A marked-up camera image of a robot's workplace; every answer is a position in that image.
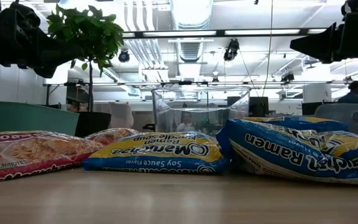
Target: ramen noodle package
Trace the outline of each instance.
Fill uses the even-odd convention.
[[[227,162],[216,140],[205,134],[142,133],[95,152],[82,166],[86,170],[215,173],[225,171]]]
[[[283,116],[279,118],[244,118],[248,121],[275,124],[297,130],[315,130],[318,133],[325,131],[347,131],[348,125],[339,121],[323,118],[302,116]]]
[[[102,147],[48,131],[0,133],[0,181],[78,166]]]
[[[225,156],[240,157],[253,174],[358,184],[356,134],[227,120],[217,139]]]
[[[87,136],[86,139],[94,140],[107,146],[121,138],[133,136],[138,133],[138,131],[129,128],[112,128],[91,134]]]

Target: cable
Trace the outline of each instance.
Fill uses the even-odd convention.
[[[266,83],[267,83],[267,79],[269,78],[269,65],[270,65],[270,51],[272,50],[272,36],[273,36],[273,33],[272,33],[272,29],[273,29],[273,1],[272,0],[272,9],[271,9],[271,12],[270,12],[270,43],[268,45],[268,56],[267,56],[267,71],[266,71],[266,80],[265,80],[265,85],[264,85],[264,92],[262,93],[262,97],[265,95],[265,88],[266,88]]]
[[[240,51],[240,55],[241,55],[241,59],[242,59],[242,63],[244,64],[244,66],[246,67],[249,79],[251,80],[252,86],[256,89],[255,85],[254,85],[254,81],[252,80],[251,74],[248,71],[247,65],[246,65],[246,61],[244,60],[244,57],[242,56],[242,52]]]

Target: office ceiling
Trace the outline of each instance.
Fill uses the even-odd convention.
[[[57,0],[45,0],[45,2],[56,2]],[[72,1],[66,7],[85,8],[92,4],[103,9],[106,14],[122,13],[118,10],[118,4],[123,1],[96,2],[94,0]],[[2,0],[8,6],[12,0]],[[46,16],[54,9],[55,3],[45,3],[43,0],[21,0],[22,4],[32,7],[41,17],[41,28],[47,30]],[[134,17],[136,16],[137,2],[134,3]],[[344,0],[260,0],[258,5],[254,5],[254,0],[214,0],[210,29],[277,29],[277,28],[322,28],[329,27],[332,23],[341,23],[341,6]],[[172,18],[168,0],[155,0],[153,4],[153,22],[157,30],[172,30]],[[183,12],[189,18],[196,14],[192,5]],[[240,37],[240,54],[232,63],[224,63],[223,53],[230,38],[207,38],[212,39],[204,43],[204,53],[198,62],[201,62],[200,76],[198,80],[211,81],[214,77],[213,72],[218,72],[220,81],[239,82],[239,81],[280,81],[281,75],[286,72],[293,72],[295,80],[299,81],[326,81],[343,80],[346,76],[352,75],[353,80],[358,80],[358,59],[348,59],[330,65],[320,65],[316,63],[316,68],[307,68],[305,60],[313,58],[290,49],[290,41],[296,37]],[[165,65],[168,68],[168,77],[171,80],[179,80],[181,74],[178,69],[178,57],[175,44],[168,43],[169,39],[158,39],[158,45]],[[130,53],[130,60],[127,63],[120,63],[117,58],[112,60],[113,70],[117,76],[126,82],[139,82],[139,62]],[[329,69],[330,75],[322,73],[322,69]],[[74,68],[69,72],[69,78],[87,79],[87,73],[79,68]],[[122,91],[118,87],[99,87],[100,91]],[[277,85],[274,93],[282,90]]]

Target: table surface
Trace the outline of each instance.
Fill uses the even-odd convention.
[[[358,186],[74,169],[0,182],[0,223],[358,223]]]

